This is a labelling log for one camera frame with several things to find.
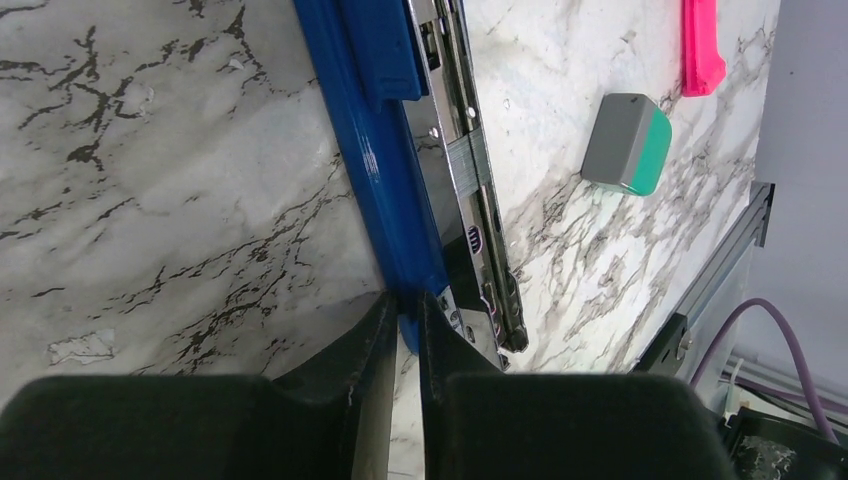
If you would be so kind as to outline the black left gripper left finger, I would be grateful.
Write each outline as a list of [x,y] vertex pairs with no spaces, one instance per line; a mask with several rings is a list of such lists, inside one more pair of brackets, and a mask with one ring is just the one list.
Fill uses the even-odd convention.
[[384,478],[397,300],[277,379],[69,375],[1,413],[5,479]]

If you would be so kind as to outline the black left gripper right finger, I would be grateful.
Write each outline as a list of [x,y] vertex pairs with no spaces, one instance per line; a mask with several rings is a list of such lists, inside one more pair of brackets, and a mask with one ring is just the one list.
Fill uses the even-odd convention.
[[651,374],[508,374],[417,306],[429,479],[731,479],[715,423]]

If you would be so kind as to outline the grey staple strip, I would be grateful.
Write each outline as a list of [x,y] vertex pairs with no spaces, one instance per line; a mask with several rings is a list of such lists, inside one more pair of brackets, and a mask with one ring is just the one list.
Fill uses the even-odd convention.
[[447,145],[446,155],[453,190],[458,201],[470,198],[485,185],[493,184],[482,128],[476,128],[450,142]]

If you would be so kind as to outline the blue stapler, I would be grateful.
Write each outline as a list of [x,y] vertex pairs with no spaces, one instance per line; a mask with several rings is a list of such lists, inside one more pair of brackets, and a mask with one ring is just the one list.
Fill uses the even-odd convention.
[[501,370],[529,344],[494,181],[458,201],[447,145],[482,128],[460,1],[299,1],[325,105],[386,286],[423,292]]

